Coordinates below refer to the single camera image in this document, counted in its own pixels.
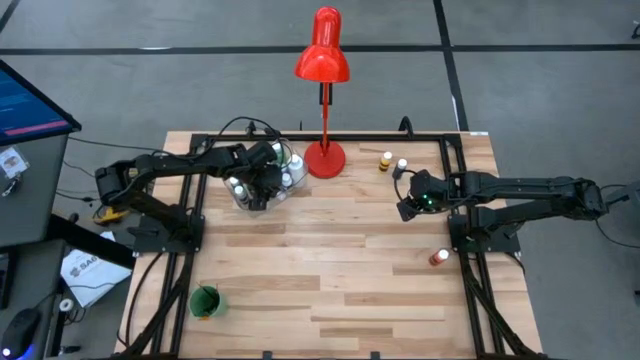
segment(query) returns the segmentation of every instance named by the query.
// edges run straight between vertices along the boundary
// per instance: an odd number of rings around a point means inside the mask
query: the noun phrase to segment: cable
[[[57,188],[56,190],[64,191],[70,194],[86,194],[86,193],[98,192],[98,190],[68,190],[68,189],[62,189],[62,188]]]
[[[603,187],[600,188],[600,190],[604,190],[607,188],[611,188],[611,187],[626,187],[627,185],[624,184],[609,184],[609,185],[605,185]],[[598,230],[600,231],[600,233],[602,234],[602,236],[604,236],[605,239],[607,239],[608,241],[618,245],[618,246],[622,246],[622,247],[626,247],[626,248],[630,248],[630,249],[640,249],[640,246],[638,245],[631,245],[631,244],[625,244],[625,243],[621,243],[619,241],[613,240],[609,235],[607,235],[606,232],[604,232],[604,229],[602,229],[602,226],[600,225],[599,219],[595,220],[596,226],[598,227]]]
[[[609,185],[605,185],[605,186],[601,187],[600,190],[604,190],[604,189],[607,189],[607,188],[610,188],[610,187],[625,187],[625,186],[627,186],[627,185],[624,185],[624,184],[609,184]]]
[[[527,271],[524,269],[524,264],[522,263],[522,261],[516,256],[516,254],[514,253],[510,253],[510,252],[505,252],[505,254],[512,258],[515,262],[518,263],[518,265],[520,265],[520,268],[522,269],[522,275],[527,275]]]
[[[86,203],[90,203],[90,202],[94,202],[94,201],[98,201],[98,199],[94,199],[91,196],[85,196],[85,197],[76,197],[76,196],[71,196],[71,195],[67,195],[67,194],[63,194],[59,191],[56,191],[56,195],[58,196],[62,196],[63,198],[67,198],[70,200],[78,200],[78,201],[82,201],[82,202],[86,202]]]
[[[107,286],[107,285],[112,285],[112,286],[116,286],[116,283],[104,283],[104,284],[100,284],[98,286],[89,286],[89,285],[71,285],[71,286],[67,286],[68,288],[85,288],[85,289],[99,289],[103,286]],[[36,306],[34,306],[32,309],[37,308],[38,306],[40,306],[45,300],[47,300],[48,298],[50,298],[51,296],[55,295],[58,293],[58,290],[56,289],[56,291],[51,292],[50,294],[48,294],[47,296],[43,297],[42,300],[38,301],[38,303],[36,304]]]
[[[78,171],[82,171],[85,175],[90,176],[92,178],[95,178],[95,176],[93,176],[93,174],[91,174],[90,172],[88,172],[87,170],[81,168],[80,166],[76,166],[76,165],[71,165],[69,164],[66,160],[62,160],[62,163],[72,169],[76,169]]]
[[[598,230],[600,230],[600,233],[602,234],[602,236],[604,236],[604,238],[609,240],[610,242],[616,245],[631,248],[631,249],[640,249],[640,246],[625,244],[625,243],[621,243],[619,241],[613,240],[609,235],[607,235],[607,233],[604,232],[604,230],[602,229],[602,226],[600,226],[600,223],[598,222],[598,219],[596,219],[596,226],[598,227]]]
[[[148,147],[143,147],[143,146],[130,146],[130,145],[110,144],[110,143],[104,143],[104,142],[100,142],[100,141],[78,139],[78,138],[74,138],[72,136],[69,136],[69,139],[74,140],[74,141],[78,141],[78,142],[83,142],[83,143],[86,143],[86,144],[93,144],[93,145],[100,145],[100,146],[109,146],[109,147],[122,148],[122,149],[134,149],[134,150],[161,151],[161,152],[163,152],[163,150],[158,150],[158,149],[148,148]]]
[[[124,333],[124,343],[125,344],[130,344],[131,341],[131,319],[133,318],[133,308],[135,308],[136,305],[136,300],[138,299],[138,293],[140,293],[140,289],[142,288],[142,284],[144,283],[145,279],[147,278],[147,275],[149,275],[149,271],[151,271],[151,268],[153,268],[153,265],[155,265],[155,263],[158,261],[158,259],[160,259],[160,257],[162,256],[163,253],[158,253],[158,255],[156,255],[156,257],[153,258],[153,260],[151,260],[151,262],[149,263],[149,265],[147,266],[147,268],[144,270],[144,273],[142,273],[142,277],[140,278],[140,282],[138,283],[138,286],[136,286],[136,291],[133,292],[133,297],[131,298],[131,304],[129,305],[129,314],[127,315],[127,324],[125,327],[125,333]]]
[[[197,160],[197,159],[201,158],[201,157],[202,157],[202,156],[204,156],[204,155],[205,155],[209,150],[211,150],[211,148],[213,148],[213,146],[214,146],[214,145],[215,145],[215,143],[220,139],[220,137],[222,136],[222,134],[224,133],[224,131],[225,131],[225,130],[227,130],[227,128],[228,128],[229,126],[231,126],[231,124],[233,124],[234,122],[236,122],[236,121],[238,121],[238,120],[255,121],[255,122],[257,122],[257,123],[260,123],[260,124],[262,124],[262,125],[266,126],[269,130],[271,130],[271,131],[273,132],[274,136],[276,137],[276,140],[277,140],[278,142],[280,142],[280,135],[279,135],[279,134],[280,134],[280,132],[279,132],[279,131],[277,131],[276,129],[274,129],[274,128],[273,128],[271,125],[269,125],[269,123],[267,123],[266,121],[264,121],[264,120],[260,120],[260,119],[256,119],[256,118],[252,118],[252,117],[249,117],[249,116],[237,116],[237,117],[235,117],[235,118],[233,118],[233,119],[229,120],[229,122],[228,122],[228,123],[226,123],[226,124],[222,127],[222,129],[220,129],[220,131],[218,132],[218,134],[217,134],[213,139],[211,139],[211,140],[208,142],[207,146],[205,147],[205,149],[204,149],[200,154],[195,154],[195,155],[192,155],[192,156],[178,156],[178,155],[170,154],[169,156],[176,157],[176,158],[180,158],[180,159],[184,159],[184,160],[191,160],[191,161],[193,161],[193,160]],[[156,150],[156,151],[154,151],[154,152],[152,153],[152,155],[155,155],[156,153],[161,152],[161,151],[162,151],[162,150]]]
[[[120,330],[116,331],[116,339],[118,339],[118,342],[120,342],[124,347],[129,347],[129,344],[125,343],[120,337]]]

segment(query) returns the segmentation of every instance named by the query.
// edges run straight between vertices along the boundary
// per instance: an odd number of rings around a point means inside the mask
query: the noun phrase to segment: white bottle
[[[235,195],[236,199],[242,204],[246,204],[249,200],[249,196],[247,195],[247,191],[244,189],[244,186],[236,186],[233,188],[233,195]]]
[[[240,180],[232,176],[229,178],[229,185],[231,185],[232,188],[235,188],[236,186],[240,185]]]
[[[289,175],[288,173],[282,174],[282,186],[284,186],[285,188],[288,188],[291,185],[293,185],[293,180],[291,179],[291,175]]]
[[[304,185],[302,179],[304,178],[304,161],[296,154],[291,156],[291,162],[289,162],[289,174],[291,174],[291,180],[295,187],[302,187]]]

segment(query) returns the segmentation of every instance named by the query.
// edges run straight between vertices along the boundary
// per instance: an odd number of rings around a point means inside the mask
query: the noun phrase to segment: wooden tabletop
[[[497,175],[489,137],[461,136],[468,170]],[[170,132],[164,149],[186,153],[190,138],[191,132]],[[303,154],[308,143],[293,145]],[[206,234],[195,257],[191,290],[197,284],[217,285],[228,298],[229,311],[208,320],[188,314],[180,357],[258,358],[265,350],[278,358],[368,358],[371,351],[380,351],[383,358],[475,356],[457,256],[437,267],[428,263],[436,250],[450,247],[446,214],[403,223],[391,171],[378,171],[380,156],[391,151],[394,160],[407,159],[410,169],[442,177],[438,146],[341,145],[347,164],[338,177],[308,176],[294,197],[256,218],[235,206],[220,179],[208,180]],[[159,179],[154,196],[177,203],[181,183],[180,177]],[[195,188],[194,180],[191,201]],[[400,191],[407,188],[405,176]],[[166,257],[143,284],[133,337],[157,309]],[[136,263],[121,334],[133,290],[152,258],[147,254]],[[487,259],[498,309],[524,343],[540,351],[522,270],[503,254],[487,254]],[[486,315],[480,312],[491,350]],[[165,351],[174,313],[167,319]]]

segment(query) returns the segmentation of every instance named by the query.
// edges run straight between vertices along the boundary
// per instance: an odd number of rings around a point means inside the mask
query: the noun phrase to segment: monitor screen
[[[0,66],[0,146],[77,130],[71,117],[6,64]]]

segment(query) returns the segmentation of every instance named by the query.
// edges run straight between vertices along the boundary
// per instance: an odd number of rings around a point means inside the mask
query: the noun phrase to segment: black stand
[[[47,240],[55,239],[65,240],[78,250],[127,269],[133,269],[135,264],[133,252],[126,246],[105,239],[58,215],[51,214],[47,229]]]

